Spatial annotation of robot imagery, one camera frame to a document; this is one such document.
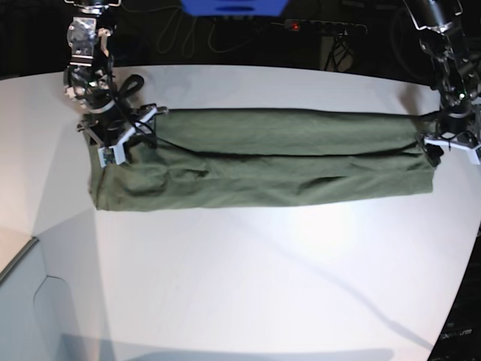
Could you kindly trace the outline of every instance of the black cable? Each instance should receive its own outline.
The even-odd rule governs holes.
[[[447,141],[448,142],[448,147],[449,147],[449,151],[451,151],[451,142],[456,139],[457,137],[461,136],[461,135],[464,135],[466,134],[468,137],[469,137],[469,141],[472,142],[473,144],[477,145],[478,143],[478,140],[476,139],[476,136],[469,130],[464,130],[463,132],[459,132],[458,134],[456,135],[453,135],[452,137],[443,137],[442,135],[440,135],[440,138],[443,139],[444,141]]]
[[[179,35],[180,26],[182,25],[183,19],[185,16],[189,16],[187,13],[183,11],[183,7],[181,5],[170,5],[170,6],[162,6],[161,8],[153,8],[153,9],[146,9],[146,10],[135,10],[131,8],[127,8],[124,3],[122,3],[122,8],[124,11],[128,13],[135,13],[135,14],[142,14],[142,13],[156,13],[161,11],[168,11],[172,10],[172,14],[170,15],[164,29],[160,32],[157,41],[156,41],[156,51],[161,55],[165,55],[169,53],[177,41],[177,37]],[[190,59],[195,54],[195,28],[198,23],[198,17],[191,17],[192,18],[192,25],[190,27],[189,32],[185,40],[182,43],[182,55],[186,59]],[[174,34],[172,35],[172,40],[168,43],[168,45],[164,48],[161,48],[160,45],[164,40],[165,36],[167,35],[169,29],[173,26]],[[191,42],[192,46],[189,52],[187,52],[187,45]]]
[[[348,50],[345,50],[344,51],[344,54],[342,55],[342,57],[340,58],[340,60],[338,62],[336,62],[334,60],[334,62],[336,62],[336,69],[337,71],[339,71],[339,66],[343,63],[343,61],[347,58],[347,56],[349,55],[349,51]]]
[[[143,136],[143,138],[146,140],[146,142],[150,143],[154,147],[157,147],[157,142],[152,141],[152,139],[150,139],[149,135],[146,132],[144,132],[137,125],[137,122],[134,119],[132,119],[130,116],[128,116],[127,114],[124,113],[124,111],[122,109],[122,106],[119,103],[119,99],[117,97],[117,94],[115,94],[113,92],[113,73],[112,73],[112,71],[113,71],[113,56],[112,55],[109,55],[109,58],[108,58],[108,70],[109,70],[109,72],[107,73],[108,91],[110,93],[110,97],[113,100],[113,104],[114,104],[115,108],[117,109],[117,111],[119,112],[120,116],[123,118],[124,121],[126,121],[131,126],[133,126],[135,128],[135,130]],[[129,92],[129,94],[133,95],[132,91],[131,90],[129,91],[129,89],[131,89],[130,85],[132,85],[133,83],[137,83],[137,85],[135,86],[135,89],[140,90],[142,88],[142,86],[144,85],[144,79],[142,78],[142,82],[141,82],[142,86],[140,86],[140,88],[139,88],[139,83],[138,83],[139,77],[141,77],[141,76],[140,75],[132,75],[131,77],[129,77],[127,79],[126,83],[128,85],[126,86],[126,90],[125,90],[126,92]],[[142,126],[149,129],[149,131],[151,131],[153,134],[155,134],[153,129],[148,124],[142,124]]]
[[[339,65],[342,63],[342,61],[345,60],[347,55],[349,55],[349,48],[346,47],[345,45],[343,45],[344,41],[345,41],[345,38],[343,36],[334,38],[334,42],[332,43],[331,51],[329,52],[328,58],[325,62],[324,71],[328,70],[330,64],[333,65],[334,71],[339,71]],[[343,58],[342,58],[341,61],[336,62],[336,57],[338,57],[340,54],[342,54],[342,52],[339,53],[339,54],[336,54],[336,51],[340,47],[344,48],[344,55],[343,55]]]
[[[133,74],[128,77],[119,89],[119,94],[122,98],[126,99],[139,92],[145,84],[145,80],[138,74]]]

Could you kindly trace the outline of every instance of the green towel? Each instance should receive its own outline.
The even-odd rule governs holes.
[[[432,191],[418,117],[303,110],[179,110],[159,116],[159,146],[132,139],[102,170],[97,209],[300,206]]]

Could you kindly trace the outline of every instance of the metal bracket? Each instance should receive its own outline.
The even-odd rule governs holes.
[[[141,128],[142,125],[149,123],[157,114],[168,114],[167,108],[157,108],[155,105],[147,106],[144,114],[136,122],[136,126]],[[107,164],[121,165],[126,162],[126,149],[124,144],[135,135],[137,129],[131,126],[119,138],[117,143],[109,148],[100,147],[98,149],[98,158],[100,159],[100,166],[105,168]]]
[[[122,0],[65,0],[67,4],[72,4],[84,8],[115,6],[119,7]]]
[[[110,52],[107,48],[107,41],[110,36],[112,36],[112,32],[109,29],[99,29],[98,36],[100,37],[100,50],[105,56],[108,58],[110,56]]]
[[[72,48],[71,65],[92,66],[97,44],[97,19],[74,17],[68,27],[68,45]]]
[[[474,165],[481,165],[481,144],[475,147],[458,143],[455,139],[452,141],[445,141],[443,139],[425,138],[426,144],[437,145],[438,147],[450,147],[464,150],[470,162]]]
[[[411,2],[408,0],[404,0],[404,4],[406,5],[407,10],[409,11],[409,15],[411,16],[411,19],[414,22],[414,26],[416,27],[416,30],[421,31],[421,30],[429,29],[431,31],[442,34],[449,28],[449,24],[446,24],[445,26],[429,26],[428,24],[425,24],[425,23],[424,24],[419,23],[419,19],[422,17],[419,14],[420,9],[416,7],[420,6],[422,2]],[[454,15],[459,17],[463,14],[463,6],[460,0],[451,0],[450,5],[453,6]]]

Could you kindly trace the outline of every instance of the folded green fabric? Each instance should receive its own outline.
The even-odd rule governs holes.
[[[159,146],[132,139],[101,169],[97,209],[320,205],[432,191],[418,117],[303,110],[181,110],[158,117]]]

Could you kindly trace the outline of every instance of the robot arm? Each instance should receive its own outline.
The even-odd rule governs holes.
[[[131,108],[128,97],[144,85],[140,75],[132,75],[117,88],[113,81],[113,57],[108,38],[115,31],[111,7],[120,0],[74,0],[78,12],[68,28],[71,61],[64,73],[65,93],[86,111],[78,130],[87,133],[98,147],[102,167],[126,160],[124,144],[140,134],[153,147],[155,116],[166,112],[156,105]]]
[[[441,95],[437,129],[425,143],[465,150],[472,163],[481,164],[479,108],[481,92],[476,65],[470,58],[460,23],[459,0],[404,0],[415,27],[422,31],[421,48],[432,58]]]
[[[112,8],[121,0],[66,0],[78,12],[68,30],[72,49],[65,70],[65,91],[86,110],[79,130],[98,145],[101,165],[122,164],[124,143],[134,134],[156,145],[151,123],[161,111],[156,105],[132,109],[127,98],[144,85],[138,75],[119,89],[113,82],[113,57],[108,38],[115,31]],[[470,59],[459,16],[459,0],[404,0],[413,22],[422,30],[422,49],[431,56],[441,94],[441,111],[435,114],[436,130],[424,143],[466,150],[471,162],[481,164],[481,120],[473,100],[480,92],[476,66]]]

